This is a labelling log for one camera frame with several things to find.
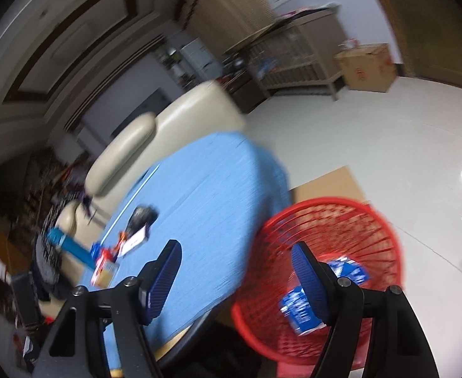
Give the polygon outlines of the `white thin stick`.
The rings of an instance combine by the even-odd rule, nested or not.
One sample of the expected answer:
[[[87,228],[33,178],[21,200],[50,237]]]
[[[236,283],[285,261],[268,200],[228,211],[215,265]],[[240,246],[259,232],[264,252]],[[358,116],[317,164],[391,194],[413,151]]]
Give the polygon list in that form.
[[[116,226],[117,222],[120,220],[120,218],[123,216],[123,214],[128,210],[129,206],[132,204],[132,202],[134,201],[136,195],[138,195],[138,193],[141,192],[141,190],[146,186],[146,184],[148,183],[148,181],[153,177],[153,175],[157,172],[157,170],[159,169],[159,164],[157,166],[155,166],[152,171],[146,175],[145,178],[143,178],[141,181],[140,181],[140,184],[138,185],[138,187],[136,188],[135,192],[132,193],[131,195],[129,195],[129,198],[127,199],[127,202],[126,204],[123,206],[122,210],[120,211],[120,213],[117,214],[116,218],[113,220],[113,222],[110,224],[110,226],[108,227],[108,229],[105,231],[105,233],[103,234],[103,236],[100,238],[99,240],[99,246],[103,246],[106,238],[108,237],[108,235],[111,233],[112,230],[114,230],[114,227]]]

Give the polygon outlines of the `red white medicine box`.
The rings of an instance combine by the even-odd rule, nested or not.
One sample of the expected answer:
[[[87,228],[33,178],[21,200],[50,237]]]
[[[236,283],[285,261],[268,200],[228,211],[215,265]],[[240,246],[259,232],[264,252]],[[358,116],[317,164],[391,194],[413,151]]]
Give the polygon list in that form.
[[[110,249],[102,249],[95,262],[91,277],[92,285],[96,288],[107,289],[116,273],[116,256]]]

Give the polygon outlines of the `flat cardboard sheet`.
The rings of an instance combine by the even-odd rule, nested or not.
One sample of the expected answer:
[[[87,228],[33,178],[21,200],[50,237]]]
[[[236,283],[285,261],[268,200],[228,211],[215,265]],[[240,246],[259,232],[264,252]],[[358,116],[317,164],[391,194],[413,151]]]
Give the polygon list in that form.
[[[293,188],[291,195],[293,203],[320,197],[346,198],[361,203],[369,201],[347,166]]]

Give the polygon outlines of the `cream leather sofa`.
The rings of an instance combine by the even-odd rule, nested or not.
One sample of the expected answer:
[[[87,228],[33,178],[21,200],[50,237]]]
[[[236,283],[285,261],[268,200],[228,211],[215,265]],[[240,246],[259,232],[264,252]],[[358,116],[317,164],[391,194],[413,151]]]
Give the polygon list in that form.
[[[84,183],[91,212],[70,201],[56,226],[89,247],[137,180],[159,160],[201,137],[242,131],[245,119],[217,81],[206,81],[180,96],[159,115],[143,113],[130,122],[94,161]]]

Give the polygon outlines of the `wooden baby crib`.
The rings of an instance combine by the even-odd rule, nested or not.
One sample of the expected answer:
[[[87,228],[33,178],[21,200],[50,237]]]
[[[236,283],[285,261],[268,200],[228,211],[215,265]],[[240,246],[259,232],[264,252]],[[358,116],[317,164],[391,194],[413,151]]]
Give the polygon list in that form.
[[[227,49],[268,92],[322,87],[338,99],[342,76],[334,60],[346,40],[336,5],[291,11]]]

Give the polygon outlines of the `beige curtain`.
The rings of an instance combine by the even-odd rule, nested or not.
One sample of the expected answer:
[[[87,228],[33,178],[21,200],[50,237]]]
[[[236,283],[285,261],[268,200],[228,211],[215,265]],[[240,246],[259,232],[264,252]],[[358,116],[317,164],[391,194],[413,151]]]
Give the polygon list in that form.
[[[215,57],[274,23],[268,0],[178,0],[175,21]]]

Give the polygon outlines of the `white refrigerator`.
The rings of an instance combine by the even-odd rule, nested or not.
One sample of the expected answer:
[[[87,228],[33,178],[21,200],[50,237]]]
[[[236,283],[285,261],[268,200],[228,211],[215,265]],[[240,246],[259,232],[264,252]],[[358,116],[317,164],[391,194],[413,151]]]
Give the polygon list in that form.
[[[222,76],[222,65],[199,38],[182,46],[181,53],[201,82],[215,80]]]

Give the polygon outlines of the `blue plastic bag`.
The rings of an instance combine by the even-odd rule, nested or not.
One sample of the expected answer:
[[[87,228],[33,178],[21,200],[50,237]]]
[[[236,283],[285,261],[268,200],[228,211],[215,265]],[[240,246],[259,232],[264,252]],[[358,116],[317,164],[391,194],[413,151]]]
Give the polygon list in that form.
[[[100,242],[94,242],[93,245],[91,246],[91,249],[90,249],[90,255],[93,259],[93,261],[97,261],[98,258],[100,257],[100,254],[101,254],[101,250],[102,250],[102,245]]]

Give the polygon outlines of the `orange wrapper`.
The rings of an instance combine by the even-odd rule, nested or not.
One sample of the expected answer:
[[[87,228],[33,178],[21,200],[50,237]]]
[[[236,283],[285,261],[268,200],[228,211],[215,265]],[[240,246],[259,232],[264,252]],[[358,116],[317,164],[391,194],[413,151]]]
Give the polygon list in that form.
[[[117,256],[120,253],[123,244],[127,241],[128,238],[129,238],[129,235],[126,231],[121,231],[119,233],[117,243],[111,249],[112,253],[115,256]]]

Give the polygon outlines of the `blue tablecloth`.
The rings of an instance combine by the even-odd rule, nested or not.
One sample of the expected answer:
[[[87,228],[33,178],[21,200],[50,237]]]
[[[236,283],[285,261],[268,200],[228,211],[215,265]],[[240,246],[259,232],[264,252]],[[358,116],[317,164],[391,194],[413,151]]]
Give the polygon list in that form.
[[[148,240],[118,260],[112,286],[138,275],[169,240],[182,245],[182,264],[167,301],[145,329],[154,351],[234,294],[244,279],[256,234],[291,204],[286,171],[274,155],[238,132],[219,132],[149,167],[95,241],[158,164],[104,242],[106,247],[116,244],[135,207],[152,206],[159,212]]]

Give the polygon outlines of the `teal thermos bottle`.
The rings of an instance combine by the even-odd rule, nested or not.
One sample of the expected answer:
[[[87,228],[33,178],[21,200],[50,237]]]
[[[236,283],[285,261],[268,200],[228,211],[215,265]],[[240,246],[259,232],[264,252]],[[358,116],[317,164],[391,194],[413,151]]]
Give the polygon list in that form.
[[[88,268],[93,269],[95,264],[90,254],[90,251],[76,242],[72,237],[68,236],[57,227],[51,228],[47,232],[47,238],[57,248],[71,254],[75,259],[86,265]]]

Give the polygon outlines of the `black plastic bag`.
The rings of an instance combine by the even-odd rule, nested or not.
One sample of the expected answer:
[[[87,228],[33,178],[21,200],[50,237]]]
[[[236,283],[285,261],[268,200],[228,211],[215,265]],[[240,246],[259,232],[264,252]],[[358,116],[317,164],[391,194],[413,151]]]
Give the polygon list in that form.
[[[152,206],[137,206],[129,218],[125,233],[131,238],[138,232],[148,236],[150,228],[159,217],[159,212]]]

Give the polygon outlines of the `brown cardboard box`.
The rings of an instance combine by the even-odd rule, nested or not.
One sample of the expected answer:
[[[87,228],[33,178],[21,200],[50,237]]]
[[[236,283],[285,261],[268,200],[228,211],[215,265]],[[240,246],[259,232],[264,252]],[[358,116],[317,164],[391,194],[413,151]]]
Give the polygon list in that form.
[[[334,60],[349,90],[385,93],[398,76],[386,43],[344,49]]]

